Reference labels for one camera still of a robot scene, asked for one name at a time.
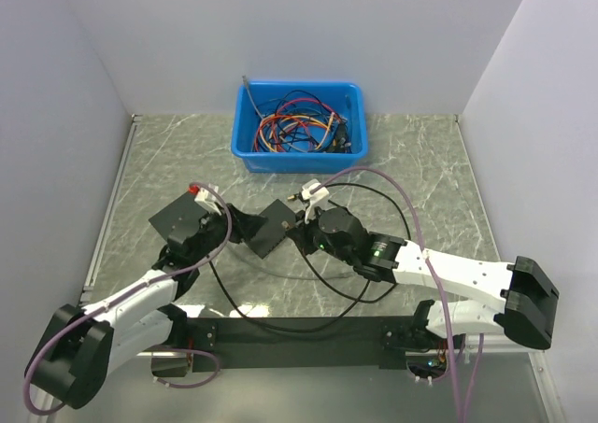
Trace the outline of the black network switch box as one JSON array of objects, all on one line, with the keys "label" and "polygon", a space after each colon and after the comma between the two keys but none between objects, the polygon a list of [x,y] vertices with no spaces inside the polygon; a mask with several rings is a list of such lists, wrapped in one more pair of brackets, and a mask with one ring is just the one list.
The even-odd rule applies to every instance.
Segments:
[{"label": "black network switch box", "polygon": [[184,192],[149,218],[149,224],[170,247],[181,248],[195,236],[200,220],[207,214],[191,192]]}]

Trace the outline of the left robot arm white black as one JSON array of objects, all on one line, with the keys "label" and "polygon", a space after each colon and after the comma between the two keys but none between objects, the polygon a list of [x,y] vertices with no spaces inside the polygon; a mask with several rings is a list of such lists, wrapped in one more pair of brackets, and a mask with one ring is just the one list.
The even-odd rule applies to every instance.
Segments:
[{"label": "left robot arm white black", "polygon": [[172,203],[151,217],[164,246],[150,269],[102,301],[66,304],[51,317],[24,372],[28,409],[39,416],[50,413],[33,404],[31,387],[49,393],[61,407],[85,406],[109,374],[149,348],[188,359],[203,356],[192,343],[187,314],[174,302],[191,288],[200,267],[227,244],[249,242],[266,222],[231,204],[195,202]]}]

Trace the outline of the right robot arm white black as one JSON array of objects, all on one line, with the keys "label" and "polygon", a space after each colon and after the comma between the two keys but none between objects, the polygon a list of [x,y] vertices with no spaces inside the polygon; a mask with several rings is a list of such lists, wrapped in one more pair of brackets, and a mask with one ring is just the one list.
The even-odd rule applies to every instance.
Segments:
[{"label": "right robot arm white black", "polygon": [[479,261],[420,248],[404,238],[369,232],[344,207],[299,219],[286,234],[299,250],[317,250],[374,282],[423,286],[460,296],[422,306],[411,336],[431,347],[449,334],[502,334],[535,350],[552,345],[559,291],[540,265],[519,256],[513,262]]}]

